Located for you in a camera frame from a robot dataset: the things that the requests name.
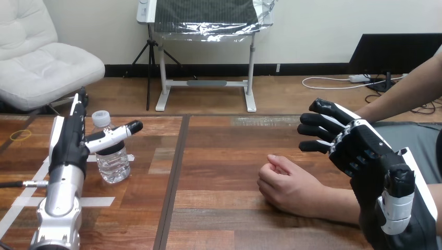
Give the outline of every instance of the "white stand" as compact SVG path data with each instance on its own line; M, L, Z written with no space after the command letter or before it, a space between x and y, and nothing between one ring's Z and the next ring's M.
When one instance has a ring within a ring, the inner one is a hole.
M242 82L227 82L227 81L173 81L166 78L166 64L164 62L164 49L161 44L159 50L159 69L161 72L161 86L162 91L159 95L158 103L155 107L156 111L164 111L166 108L167 99L169 97L170 89L173 86L224 86L224 87L243 87L245 103L247 105L247 112L256 112L255 98L253 96L253 66L254 66L254 52L255 52L255 34L252 34L252 43L250 44L250 58L249 58L249 76L247 80Z

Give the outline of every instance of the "white robotic arm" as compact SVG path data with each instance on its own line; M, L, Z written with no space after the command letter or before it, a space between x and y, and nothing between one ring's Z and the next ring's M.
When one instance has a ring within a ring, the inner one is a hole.
M298 132L304 152L328 153L351 177L361 207L360 226L375 249L433 249L437 209L408 148L394 152L376 130L338 104L317 99Z
M75 95L70 116L54 119L49 148L50 179L46 197L37 207L40 226L32 238L31 250L80 249L80 197L88 155L113 146L143 128L141 122L133 121L85 136L87 100L82 88Z

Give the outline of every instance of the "bottle label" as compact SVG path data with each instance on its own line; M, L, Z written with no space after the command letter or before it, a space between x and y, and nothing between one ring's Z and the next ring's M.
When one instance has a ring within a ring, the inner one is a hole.
M114 146L105 148L101 151L96 152L97 155L111 155L114 154L120 150L122 150L124 148L124 141L121 141L117 144L115 144Z

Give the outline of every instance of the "white wall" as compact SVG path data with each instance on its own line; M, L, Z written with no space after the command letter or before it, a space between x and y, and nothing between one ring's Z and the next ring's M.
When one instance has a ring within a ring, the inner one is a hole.
M59 41L105 64L130 64L145 45L147 28L136 21L138 0L44 2ZM259 64L345 63L363 33L442 32L442 0L279 0L274 13L274 26L256 38ZM249 40L165 43L183 64L245 64L248 46ZM139 63L147 63L146 55Z

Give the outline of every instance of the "rubber band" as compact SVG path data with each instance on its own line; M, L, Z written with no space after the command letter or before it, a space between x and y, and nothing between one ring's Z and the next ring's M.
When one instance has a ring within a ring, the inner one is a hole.
M16 134L16 133L19 133L19 132L29 132L29 134L28 134L27 136L25 136L24 138L13 139L13 135ZM13 140L13 141L23 141L23 140L26 140L27 138L29 138L31 135L32 135L32 132L31 132L30 130L25 129L25 130L19 130L19 131L16 131L16 132L12 133L12 134L9 136L9 138L10 138L11 140Z

